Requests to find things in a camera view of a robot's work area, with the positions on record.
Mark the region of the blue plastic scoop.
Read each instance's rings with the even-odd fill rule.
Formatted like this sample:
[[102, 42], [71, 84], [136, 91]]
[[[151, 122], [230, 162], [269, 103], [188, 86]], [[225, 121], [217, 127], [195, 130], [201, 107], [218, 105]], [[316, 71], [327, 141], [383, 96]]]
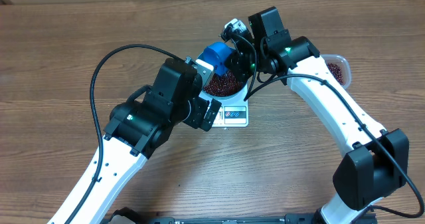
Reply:
[[214, 66], [214, 72], [218, 76], [226, 74], [228, 69], [225, 66], [225, 61], [233, 53], [234, 49], [227, 44], [216, 42], [207, 46], [201, 53], [201, 60]]

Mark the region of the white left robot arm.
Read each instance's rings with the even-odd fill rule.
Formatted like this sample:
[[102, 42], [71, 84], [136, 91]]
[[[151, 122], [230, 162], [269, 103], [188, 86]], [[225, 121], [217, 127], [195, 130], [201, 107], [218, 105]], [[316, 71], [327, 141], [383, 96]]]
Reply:
[[127, 182], [184, 123], [208, 132], [221, 103], [199, 96], [213, 65], [168, 58], [153, 85], [117, 105], [104, 128], [102, 146], [50, 223], [100, 223]]

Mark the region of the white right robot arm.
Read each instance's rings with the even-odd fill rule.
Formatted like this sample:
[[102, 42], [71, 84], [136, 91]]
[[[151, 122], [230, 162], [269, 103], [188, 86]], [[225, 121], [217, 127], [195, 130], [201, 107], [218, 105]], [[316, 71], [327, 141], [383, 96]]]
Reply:
[[235, 50], [226, 67], [241, 81], [270, 75], [298, 94], [333, 136], [342, 160], [333, 175], [335, 196], [321, 207], [314, 223], [355, 223], [377, 202], [406, 183], [409, 141], [402, 130], [388, 131], [371, 118], [328, 69], [306, 37], [296, 39], [270, 7], [247, 23], [229, 21], [221, 38]]

